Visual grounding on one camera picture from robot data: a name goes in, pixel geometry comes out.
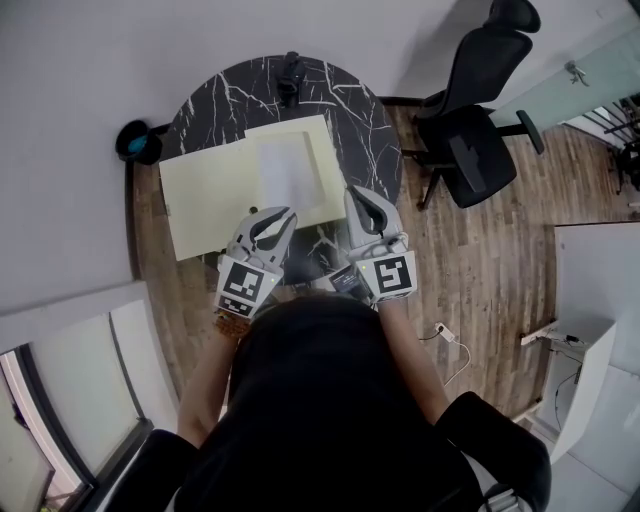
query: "door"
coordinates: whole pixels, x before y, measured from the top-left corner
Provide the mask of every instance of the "door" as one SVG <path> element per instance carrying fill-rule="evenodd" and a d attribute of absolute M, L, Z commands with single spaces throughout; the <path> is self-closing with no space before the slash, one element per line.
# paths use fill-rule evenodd
<path fill-rule="evenodd" d="M 589 87 L 571 83 L 572 76 L 559 69 L 497 109 L 491 116 L 493 121 L 498 126 L 518 123 L 516 112 L 525 110 L 542 131 L 640 92 L 640 28 L 636 24 L 636 28 L 576 60 L 576 65 L 585 72 Z"/>

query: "chair armrest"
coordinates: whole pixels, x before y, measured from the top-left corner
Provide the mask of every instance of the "chair armrest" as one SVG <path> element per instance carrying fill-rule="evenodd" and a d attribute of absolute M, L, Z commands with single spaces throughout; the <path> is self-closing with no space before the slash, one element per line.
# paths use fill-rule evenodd
<path fill-rule="evenodd" d="M 531 121 L 529 115 L 524 110 L 518 110 L 516 115 L 518 116 L 518 119 L 520 119 L 520 124 L 500 126 L 498 128 L 500 136 L 510 137 L 511 135 L 528 135 L 533 147 L 536 149 L 536 153 L 539 155 L 544 153 L 544 142 L 542 141 L 542 137 L 540 137 L 540 133 L 538 132 L 536 125 Z"/>
<path fill-rule="evenodd" d="M 536 153 L 538 153 L 539 155 L 544 153 L 544 142 L 542 141 L 542 137 L 540 137 L 540 133 L 538 132 L 536 125 L 533 124 L 533 121 L 531 121 L 529 114 L 527 114 L 524 110 L 518 110 L 516 112 L 516 115 L 524 126 L 529 139 L 531 139 L 533 147 L 536 148 Z"/>

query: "window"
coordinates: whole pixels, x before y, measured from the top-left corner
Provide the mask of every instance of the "window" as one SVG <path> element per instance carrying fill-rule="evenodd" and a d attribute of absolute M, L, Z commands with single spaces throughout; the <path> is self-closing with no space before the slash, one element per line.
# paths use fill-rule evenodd
<path fill-rule="evenodd" d="M 111 315 L 24 345 L 1 356 L 0 365 L 0 455 L 15 461 L 2 468 L 0 509 L 94 508 L 152 429 L 133 393 Z"/>

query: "wrist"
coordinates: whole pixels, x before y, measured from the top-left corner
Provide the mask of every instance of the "wrist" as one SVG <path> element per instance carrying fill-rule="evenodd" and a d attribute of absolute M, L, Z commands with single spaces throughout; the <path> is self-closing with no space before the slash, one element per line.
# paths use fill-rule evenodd
<path fill-rule="evenodd" d="M 240 338 L 249 332 L 251 324 L 246 318 L 227 313 L 222 309 L 219 309 L 215 315 L 215 330 L 225 341 L 237 345 Z"/>
<path fill-rule="evenodd" d="M 378 302 L 378 313 L 388 315 L 402 312 L 402 304 L 398 299 Z"/>

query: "small black device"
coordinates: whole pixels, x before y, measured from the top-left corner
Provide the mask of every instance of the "small black device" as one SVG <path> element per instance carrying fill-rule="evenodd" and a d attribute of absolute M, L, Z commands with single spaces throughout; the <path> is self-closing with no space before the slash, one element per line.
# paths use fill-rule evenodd
<path fill-rule="evenodd" d="M 300 103 L 300 88 L 307 70 L 296 52 L 289 52 L 284 57 L 282 69 L 277 74 L 278 94 L 282 104 L 287 108 L 295 108 Z"/>
<path fill-rule="evenodd" d="M 616 194 L 622 193 L 624 185 L 624 175 L 630 178 L 633 187 L 640 191 L 640 141 L 628 142 L 622 151 L 610 150 L 613 155 L 615 166 L 612 171 L 618 172 L 619 186 Z"/>

